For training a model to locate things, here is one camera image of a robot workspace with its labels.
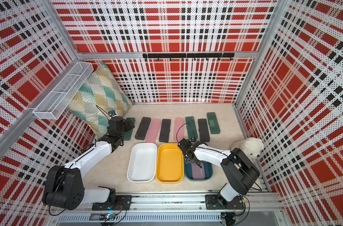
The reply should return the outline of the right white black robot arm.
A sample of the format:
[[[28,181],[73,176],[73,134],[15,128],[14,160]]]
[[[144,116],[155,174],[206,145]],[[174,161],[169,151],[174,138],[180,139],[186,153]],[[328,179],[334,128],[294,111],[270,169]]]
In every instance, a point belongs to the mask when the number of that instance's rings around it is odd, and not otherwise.
[[[223,209],[231,208],[234,201],[247,195],[260,176],[257,167],[239,148],[219,150],[204,142],[192,143],[185,138],[179,141],[178,148],[193,163],[208,162],[223,169],[228,182],[216,196],[217,205]]]

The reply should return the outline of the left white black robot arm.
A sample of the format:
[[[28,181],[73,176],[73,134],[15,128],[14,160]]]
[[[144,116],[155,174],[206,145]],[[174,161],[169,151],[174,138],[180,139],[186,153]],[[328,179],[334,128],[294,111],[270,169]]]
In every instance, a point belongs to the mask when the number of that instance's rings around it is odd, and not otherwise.
[[[84,176],[102,159],[124,145],[125,134],[135,125],[130,119],[113,116],[109,119],[106,134],[88,149],[62,166],[50,168],[42,196],[43,204],[74,210],[81,204],[103,203],[110,207],[118,204],[115,189],[108,187],[86,188]]]

